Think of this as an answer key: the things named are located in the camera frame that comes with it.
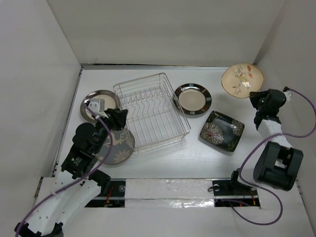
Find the beige plate leaf pattern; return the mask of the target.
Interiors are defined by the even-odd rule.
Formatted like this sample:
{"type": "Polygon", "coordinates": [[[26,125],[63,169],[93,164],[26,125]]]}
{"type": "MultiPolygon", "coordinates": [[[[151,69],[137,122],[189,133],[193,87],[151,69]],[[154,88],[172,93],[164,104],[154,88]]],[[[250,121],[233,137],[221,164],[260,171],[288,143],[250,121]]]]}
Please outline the beige plate leaf pattern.
{"type": "Polygon", "coordinates": [[[258,92],[264,83],[263,73],[254,65],[239,63],[230,66],[223,73],[221,85],[233,97],[244,99],[250,92],[258,92]]]}

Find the black square floral plate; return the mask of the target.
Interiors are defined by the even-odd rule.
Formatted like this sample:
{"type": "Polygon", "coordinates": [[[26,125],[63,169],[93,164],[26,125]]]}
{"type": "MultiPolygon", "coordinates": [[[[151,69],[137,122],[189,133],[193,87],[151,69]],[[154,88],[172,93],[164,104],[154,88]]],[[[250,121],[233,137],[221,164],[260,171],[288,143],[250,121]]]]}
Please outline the black square floral plate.
{"type": "Polygon", "coordinates": [[[210,144],[228,152],[234,152],[243,134],[245,125],[218,111],[212,111],[199,136],[210,144]]]}

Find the cream plate black striped rim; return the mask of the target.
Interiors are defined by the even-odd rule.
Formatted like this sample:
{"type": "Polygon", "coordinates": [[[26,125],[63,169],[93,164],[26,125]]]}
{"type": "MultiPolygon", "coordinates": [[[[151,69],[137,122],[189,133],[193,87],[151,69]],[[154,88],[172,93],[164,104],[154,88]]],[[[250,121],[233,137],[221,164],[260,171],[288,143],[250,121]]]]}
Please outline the cream plate black striped rim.
{"type": "Polygon", "coordinates": [[[196,83],[186,83],[179,86],[173,95],[175,107],[187,115],[201,115],[212,104],[210,92],[196,83]]]}

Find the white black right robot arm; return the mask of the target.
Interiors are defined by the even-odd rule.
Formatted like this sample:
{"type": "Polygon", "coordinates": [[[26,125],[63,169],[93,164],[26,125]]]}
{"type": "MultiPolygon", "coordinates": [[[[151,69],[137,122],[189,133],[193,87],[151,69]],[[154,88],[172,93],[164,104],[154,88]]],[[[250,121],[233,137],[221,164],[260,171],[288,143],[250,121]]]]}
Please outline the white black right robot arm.
{"type": "Polygon", "coordinates": [[[269,89],[250,92],[249,99],[256,109],[254,123],[262,138],[268,139],[253,170],[257,183],[290,191],[296,180],[303,152],[295,149],[282,134],[279,109],[290,100],[291,92],[269,89]]]}

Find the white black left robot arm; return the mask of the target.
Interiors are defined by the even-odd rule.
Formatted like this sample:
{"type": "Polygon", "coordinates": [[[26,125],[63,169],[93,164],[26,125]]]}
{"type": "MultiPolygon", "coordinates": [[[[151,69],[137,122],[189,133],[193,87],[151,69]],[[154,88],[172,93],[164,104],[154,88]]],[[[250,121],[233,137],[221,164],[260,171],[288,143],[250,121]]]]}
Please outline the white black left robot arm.
{"type": "Polygon", "coordinates": [[[124,129],[128,110],[107,109],[105,115],[92,112],[96,124],[82,123],[73,145],[60,166],[50,194],[35,205],[15,227],[17,237],[62,237],[73,219],[96,196],[110,191],[111,178],[99,170],[96,155],[112,131],[124,129]]]}

